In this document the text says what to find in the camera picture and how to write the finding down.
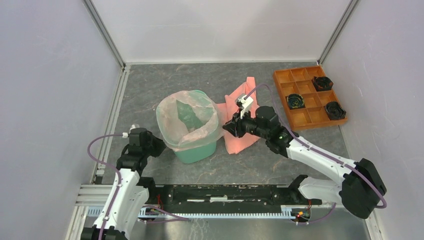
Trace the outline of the green plastic trash bin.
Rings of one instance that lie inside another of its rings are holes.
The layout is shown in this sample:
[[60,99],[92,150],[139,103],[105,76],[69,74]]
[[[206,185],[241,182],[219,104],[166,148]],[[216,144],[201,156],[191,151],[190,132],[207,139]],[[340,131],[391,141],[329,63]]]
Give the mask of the green plastic trash bin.
[[175,101],[177,119],[186,133],[179,137],[174,153],[183,163],[191,164],[215,153],[221,131],[218,108],[206,93],[200,90],[186,93],[187,96]]

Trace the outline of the translucent pink plastic trash bag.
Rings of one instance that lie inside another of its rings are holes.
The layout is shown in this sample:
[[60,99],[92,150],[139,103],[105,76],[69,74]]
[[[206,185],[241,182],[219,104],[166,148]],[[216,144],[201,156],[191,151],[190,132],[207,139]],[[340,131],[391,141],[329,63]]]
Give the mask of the translucent pink plastic trash bag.
[[220,139],[222,114],[200,90],[182,90],[165,97],[156,108],[165,144],[176,152],[202,147]]

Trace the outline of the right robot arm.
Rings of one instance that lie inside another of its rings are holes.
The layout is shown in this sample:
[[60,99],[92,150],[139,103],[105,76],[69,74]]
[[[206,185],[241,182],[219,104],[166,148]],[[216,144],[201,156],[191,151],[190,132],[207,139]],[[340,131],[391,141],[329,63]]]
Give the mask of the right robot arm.
[[302,204],[307,199],[341,204],[360,219],[367,219],[374,209],[387,207],[384,200],[387,188],[370,160],[344,158],[308,142],[282,126],[271,106],[260,106],[254,117],[241,109],[222,128],[236,138],[245,135],[262,138],[271,152],[327,176],[327,180],[307,175],[297,177],[288,191],[289,199],[295,204]]

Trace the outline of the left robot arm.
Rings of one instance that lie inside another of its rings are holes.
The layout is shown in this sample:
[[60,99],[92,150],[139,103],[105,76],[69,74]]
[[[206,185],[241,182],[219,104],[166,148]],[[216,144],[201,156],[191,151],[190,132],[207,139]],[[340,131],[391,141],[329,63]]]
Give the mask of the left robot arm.
[[115,179],[105,205],[92,227],[85,227],[82,240],[128,240],[144,204],[157,198],[154,180],[142,177],[148,158],[159,157],[166,144],[146,128],[133,124],[121,137],[128,139],[116,165],[105,163]]

